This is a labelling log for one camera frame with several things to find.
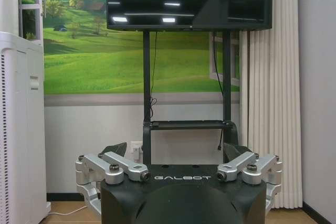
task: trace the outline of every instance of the white curtain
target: white curtain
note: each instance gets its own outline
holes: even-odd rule
[[[18,35],[18,0],[0,0],[0,31]]]
[[[283,160],[275,207],[302,207],[298,0],[273,0],[271,30],[242,32],[241,144]]]

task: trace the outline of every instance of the wooden floor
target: wooden floor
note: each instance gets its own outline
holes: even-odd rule
[[[84,202],[52,202],[51,211],[68,213],[82,206],[84,206]],[[272,210],[266,218],[266,224],[315,223],[302,210]],[[94,213],[86,208],[69,216],[48,216],[41,224],[100,224],[100,221]]]

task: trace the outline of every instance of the tv stand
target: tv stand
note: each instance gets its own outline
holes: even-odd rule
[[[223,129],[223,143],[238,145],[236,125],[231,121],[231,46],[230,30],[223,30],[223,120],[207,121],[151,121],[151,55],[150,31],[143,32],[143,163],[152,164],[151,131]]]

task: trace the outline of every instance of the power outlet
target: power outlet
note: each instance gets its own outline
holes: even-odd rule
[[[131,153],[134,153],[135,149],[139,149],[140,153],[142,153],[141,147],[142,147],[142,142],[131,142]]]

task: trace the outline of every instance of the logo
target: logo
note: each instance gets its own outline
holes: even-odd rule
[[[211,176],[183,176],[183,177],[172,177],[172,176],[155,176],[155,180],[209,180]]]

